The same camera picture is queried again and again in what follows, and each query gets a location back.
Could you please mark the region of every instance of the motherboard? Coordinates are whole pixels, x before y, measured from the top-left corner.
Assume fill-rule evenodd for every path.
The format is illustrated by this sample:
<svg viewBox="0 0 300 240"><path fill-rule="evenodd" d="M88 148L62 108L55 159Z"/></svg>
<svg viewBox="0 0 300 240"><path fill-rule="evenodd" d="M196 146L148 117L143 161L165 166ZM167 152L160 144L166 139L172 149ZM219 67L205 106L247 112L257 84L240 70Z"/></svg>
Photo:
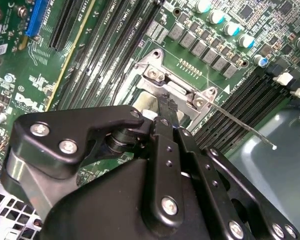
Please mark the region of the motherboard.
<svg viewBox="0 0 300 240"><path fill-rule="evenodd" d="M224 154L300 98L300 0L0 0L0 162L28 113L169 94L201 148ZM97 162L84 184L132 159Z"/></svg>

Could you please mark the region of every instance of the surface-mount component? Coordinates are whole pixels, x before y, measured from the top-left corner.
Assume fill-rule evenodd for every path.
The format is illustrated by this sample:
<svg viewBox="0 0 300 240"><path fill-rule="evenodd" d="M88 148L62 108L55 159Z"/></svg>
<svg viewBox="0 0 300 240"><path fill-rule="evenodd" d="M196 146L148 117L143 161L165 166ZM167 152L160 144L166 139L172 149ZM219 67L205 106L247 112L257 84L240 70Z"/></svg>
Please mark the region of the surface-mount component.
<svg viewBox="0 0 300 240"><path fill-rule="evenodd" d="M220 56L219 59L212 65L212 67L221 72L222 69L225 68L225 66L227 65L228 61L223 57L223 56Z"/></svg>
<svg viewBox="0 0 300 240"><path fill-rule="evenodd" d="M178 40L183 34L184 30L185 27L182 26L180 23L176 22L175 25L172 27L171 31L169 32L168 36L173 40Z"/></svg>
<svg viewBox="0 0 300 240"><path fill-rule="evenodd" d="M236 72L237 72L237 68L235 65L230 64L226 70L224 71L224 73L222 74L225 78L230 79Z"/></svg>
<svg viewBox="0 0 300 240"><path fill-rule="evenodd" d="M217 55L218 55L217 52L215 50L213 50L212 48L210 48L206 52L206 54L204 54L204 57L202 58L202 60L204 62L206 62L207 64L211 64Z"/></svg>
<svg viewBox="0 0 300 240"><path fill-rule="evenodd" d="M180 41L180 45L184 48L188 49L194 43L196 36L190 32L186 31L185 35L183 36L182 40Z"/></svg>
<svg viewBox="0 0 300 240"><path fill-rule="evenodd" d="M195 10L199 14L206 13L211 8L210 0L197 0L195 3Z"/></svg>
<svg viewBox="0 0 300 240"><path fill-rule="evenodd" d="M238 24L229 21L224 25L223 31L228 36L235 36L240 32L240 28Z"/></svg>
<svg viewBox="0 0 300 240"><path fill-rule="evenodd" d="M199 40L197 43L194 44L194 48L192 49L191 52L193 55L200 57L204 53L206 48L207 48L207 45L205 44L205 42L202 40Z"/></svg>
<svg viewBox="0 0 300 240"><path fill-rule="evenodd" d="M248 34L243 34L239 37L238 44L241 47L244 47L246 49L250 49L255 44L255 38L253 36L248 35Z"/></svg>
<svg viewBox="0 0 300 240"><path fill-rule="evenodd" d="M225 14L221 10L212 10L209 14L209 22L212 24L220 24L225 20Z"/></svg>
<svg viewBox="0 0 300 240"><path fill-rule="evenodd" d="M36 0L30 22L25 35L28 37L37 36L44 19L44 15L48 6L49 0Z"/></svg>

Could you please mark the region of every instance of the screw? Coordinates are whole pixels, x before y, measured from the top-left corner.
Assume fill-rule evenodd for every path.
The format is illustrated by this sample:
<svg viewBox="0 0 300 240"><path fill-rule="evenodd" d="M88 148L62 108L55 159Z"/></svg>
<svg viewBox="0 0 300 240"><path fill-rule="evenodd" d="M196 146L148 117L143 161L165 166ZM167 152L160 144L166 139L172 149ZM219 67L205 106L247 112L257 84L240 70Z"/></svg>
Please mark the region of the screw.
<svg viewBox="0 0 300 240"><path fill-rule="evenodd" d="M131 113L131 115L134 116L135 118L137 118L137 119L140 118L140 115L139 115L139 113L137 113L137 111L131 111L130 113Z"/></svg>
<svg viewBox="0 0 300 240"><path fill-rule="evenodd" d="M168 215L176 215L178 212L177 204L170 197L162 198L161 205L165 213Z"/></svg>
<svg viewBox="0 0 300 240"><path fill-rule="evenodd" d="M30 127L30 132L35 136L44 137L50 133L50 129L46 125L37 123Z"/></svg>
<svg viewBox="0 0 300 240"><path fill-rule="evenodd" d="M212 153L212 155L214 156L219 156L218 152L216 150L214 150L213 148L210 149L210 152Z"/></svg>
<svg viewBox="0 0 300 240"><path fill-rule="evenodd" d="M160 120L164 125L169 126L169 122L164 118Z"/></svg>
<svg viewBox="0 0 300 240"><path fill-rule="evenodd" d="M237 239L244 238L244 231L242 231L242 228L238 223L236 223L235 221L229 222L229 228L233 236L235 236Z"/></svg>
<svg viewBox="0 0 300 240"><path fill-rule="evenodd" d="M73 141L64 140L59 143L59 149L65 154L74 154L78 150L78 147Z"/></svg>
<svg viewBox="0 0 300 240"><path fill-rule="evenodd" d="M187 137L189 137L189 136L190 136L190 133L189 133L187 130L185 130L185 129L182 129L182 132L183 132L183 134L184 134L184 135L186 135Z"/></svg>
<svg viewBox="0 0 300 240"><path fill-rule="evenodd" d="M279 227L278 224L272 224L272 228L274 230L274 232L280 237L280 238L284 238L285 237L285 234L284 232L282 231L282 229Z"/></svg>
<svg viewBox="0 0 300 240"><path fill-rule="evenodd" d="M287 231L294 239L297 238L297 235L296 235L295 231L292 229L292 227L290 227L289 225L285 225L284 227L285 227L286 231Z"/></svg>

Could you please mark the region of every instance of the blue connector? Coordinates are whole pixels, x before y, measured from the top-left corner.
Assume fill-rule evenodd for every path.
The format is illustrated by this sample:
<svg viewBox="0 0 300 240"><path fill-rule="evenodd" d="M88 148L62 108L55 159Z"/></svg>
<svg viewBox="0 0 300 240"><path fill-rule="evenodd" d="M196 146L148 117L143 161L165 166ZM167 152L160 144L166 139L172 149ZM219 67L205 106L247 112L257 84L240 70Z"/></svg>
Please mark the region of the blue connector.
<svg viewBox="0 0 300 240"><path fill-rule="evenodd" d="M43 22L46 9L48 7L49 0L36 0L32 11L29 26L25 31L25 35L28 37L37 36Z"/></svg>

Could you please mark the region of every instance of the blue-topped capacitor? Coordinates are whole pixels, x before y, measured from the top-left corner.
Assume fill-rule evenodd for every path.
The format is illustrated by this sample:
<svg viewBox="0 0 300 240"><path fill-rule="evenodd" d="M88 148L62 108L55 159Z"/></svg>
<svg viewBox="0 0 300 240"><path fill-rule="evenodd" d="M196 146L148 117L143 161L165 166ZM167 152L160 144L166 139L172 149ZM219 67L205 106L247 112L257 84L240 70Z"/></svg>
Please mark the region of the blue-topped capacitor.
<svg viewBox="0 0 300 240"><path fill-rule="evenodd" d="M228 36L235 36L240 32L239 25L229 21L224 25L223 31Z"/></svg>
<svg viewBox="0 0 300 240"><path fill-rule="evenodd" d="M195 4L195 10L199 14L208 12L211 9L210 0L197 0Z"/></svg>
<svg viewBox="0 0 300 240"><path fill-rule="evenodd" d="M255 44L255 38L253 36L248 35L248 34L243 34L239 37L238 44L241 47L244 47L246 49L250 49Z"/></svg>
<svg viewBox="0 0 300 240"><path fill-rule="evenodd" d="M220 24L225 20L225 14L221 10L212 10L209 14L209 22L212 24Z"/></svg>
<svg viewBox="0 0 300 240"><path fill-rule="evenodd" d="M256 65L258 65L261 68L265 68L268 65L268 59L265 57L261 56L260 54L255 55L253 58L253 61Z"/></svg>

